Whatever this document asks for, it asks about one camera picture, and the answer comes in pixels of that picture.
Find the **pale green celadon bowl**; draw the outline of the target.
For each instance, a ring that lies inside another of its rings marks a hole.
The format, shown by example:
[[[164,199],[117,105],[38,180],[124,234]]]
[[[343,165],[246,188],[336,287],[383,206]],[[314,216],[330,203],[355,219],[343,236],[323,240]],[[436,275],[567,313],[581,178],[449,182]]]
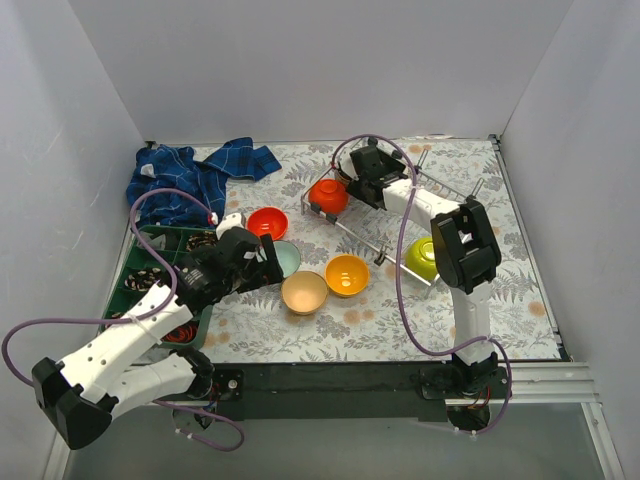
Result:
[[[278,240],[274,242],[274,249],[283,277],[288,278],[296,273],[301,265],[301,254],[291,242]]]

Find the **beige bowl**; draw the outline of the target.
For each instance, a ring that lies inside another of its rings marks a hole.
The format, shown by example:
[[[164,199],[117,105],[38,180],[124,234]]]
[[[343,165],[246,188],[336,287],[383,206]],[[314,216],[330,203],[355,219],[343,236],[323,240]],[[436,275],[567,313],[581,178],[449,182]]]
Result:
[[[281,295],[289,310],[298,315],[310,315],[324,305],[329,288],[318,273],[298,271],[283,281]]]

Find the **yellow-orange bowl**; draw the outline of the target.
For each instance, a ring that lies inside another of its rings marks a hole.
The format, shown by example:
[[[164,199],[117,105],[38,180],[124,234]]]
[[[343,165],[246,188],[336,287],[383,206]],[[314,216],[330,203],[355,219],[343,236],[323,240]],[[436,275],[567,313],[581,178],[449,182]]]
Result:
[[[327,285],[334,294],[340,297],[352,297],[366,289],[369,284],[370,272],[362,258],[342,254],[327,263],[324,276]]]

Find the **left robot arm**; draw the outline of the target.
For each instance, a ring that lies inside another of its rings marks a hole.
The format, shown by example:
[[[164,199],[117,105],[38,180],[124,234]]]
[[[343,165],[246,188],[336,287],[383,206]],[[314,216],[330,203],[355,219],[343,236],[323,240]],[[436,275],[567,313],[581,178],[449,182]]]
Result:
[[[180,257],[128,312],[61,360],[40,360],[32,369],[36,400],[72,450],[99,438],[114,419],[166,396],[207,397],[215,367],[185,346],[157,363],[134,361],[175,328],[232,293],[283,279],[270,235],[242,227],[224,232],[212,246]]]

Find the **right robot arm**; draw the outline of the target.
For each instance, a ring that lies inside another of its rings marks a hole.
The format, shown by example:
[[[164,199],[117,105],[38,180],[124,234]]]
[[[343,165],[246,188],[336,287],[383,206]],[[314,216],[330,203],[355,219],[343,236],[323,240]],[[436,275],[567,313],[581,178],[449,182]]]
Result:
[[[355,149],[336,166],[352,197],[402,217],[396,255],[412,222],[429,230],[435,266],[450,290],[456,327],[454,346],[436,352],[422,346],[409,325],[402,294],[401,269],[395,270],[395,288],[401,321],[410,341],[422,353],[449,356],[445,370],[451,390],[475,397],[498,370],[491,341],[488,300],[491,283],[502,257],[484,206],[469,196],[459,203],[418,185],[418,170],[399,150],[388,154],[372,143]]]

